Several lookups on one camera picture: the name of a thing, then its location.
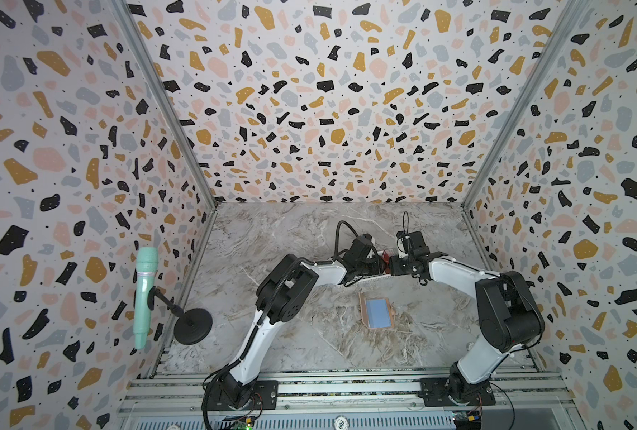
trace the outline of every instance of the black cable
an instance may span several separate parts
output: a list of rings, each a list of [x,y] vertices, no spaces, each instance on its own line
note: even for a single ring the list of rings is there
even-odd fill
[[[502,391],[502,393],[505,395],[505,397],[507,398],[507,400],[510,402],[510,406],[512,407],[512,423],[510,423],[510,426],[507,428],[507,430],[512,430],[512,427],[514,426],[514,419],[516,417],[516,413],[514,412],[514,404],[512,403],[512,399],[510,398],[510,396],[507,395],[507,393],[505,392],[505,390],[503,390],[502,388],[498,387],[497,385],[495,385],[494,383],[490,383],[492,386],[494,386],[495,388],[497,388],[498,390]]]

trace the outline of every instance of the terrazzo wall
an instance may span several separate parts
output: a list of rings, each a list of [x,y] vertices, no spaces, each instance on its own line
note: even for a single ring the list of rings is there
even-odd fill
[[[637,429],[637,1],[587,11],[488,181],[470,212],[535,283],[543,364],[590,428]]]
[[[218,201],[457,201],[557,0],[130,1]]]
[[[133,349],[134,259],[181,287],[199,190],[98,0],[0,2],[0,429],[113,428],[167,315]]]

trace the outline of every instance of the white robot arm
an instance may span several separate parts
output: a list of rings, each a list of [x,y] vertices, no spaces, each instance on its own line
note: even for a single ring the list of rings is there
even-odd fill
[[[204,421],[210,387],[218,385],[229,404],[242,408],[249,400],[268,348],[280,328],[293,319],[316,286],[353,285],[369,277],[410,275],[422,285],[433,280],[445,283],[477,301],[479,335],[473,348],[451,367],[447,394],[457,404],[476,400],[490,375],[510,353],[529,347],[523,344],[542,336],[545,322],[528,286],[517,272],[483,271],[460,263],[447,254],[431,253],[419,231],[398,232],[398,255],[375,250],[368,234],[357,235],[345,221],[341,225],[357,236],[348,250],[323,262],[286,255],[256,291],[256,313],[234,359],[213,376],[202,404]]]

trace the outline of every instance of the mint green microphone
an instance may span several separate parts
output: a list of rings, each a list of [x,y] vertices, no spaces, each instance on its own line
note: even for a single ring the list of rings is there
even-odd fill
[[[151,246],[139,248],[137,253],[137,295],[134,297],[134,348],[142,349],[146,345],[151,326],[151,308],[148,305],[149,293],[153,288],[158,270],[158,249]]]

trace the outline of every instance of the gray marble surface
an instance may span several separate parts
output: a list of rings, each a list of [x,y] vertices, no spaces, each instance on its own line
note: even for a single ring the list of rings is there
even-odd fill
[[[251,325],[256,287],[283,256],[330,257],[340,219],[358,233],[370,233],[379,250],[394,248],[404,211],[409,212],[409,231],[421,230],[431,251],[482,267],[458,204],[220,205],[186,305],[209,310],[214,327],[196,345],[174,340],[158,371],[207,374],[224,366]],[[343,228],[340,249],[352,238]],[[393,329],[364,326],[359,292],[390,300]],[[479,333],[475,301],[441,283],[420,286],[410,277],[393,277],[349,288],[321,286],[280,331],[262,371],[447,367],[466,353]],[[529,365],[530,360],[521,355],[503,365],[518,364]]]

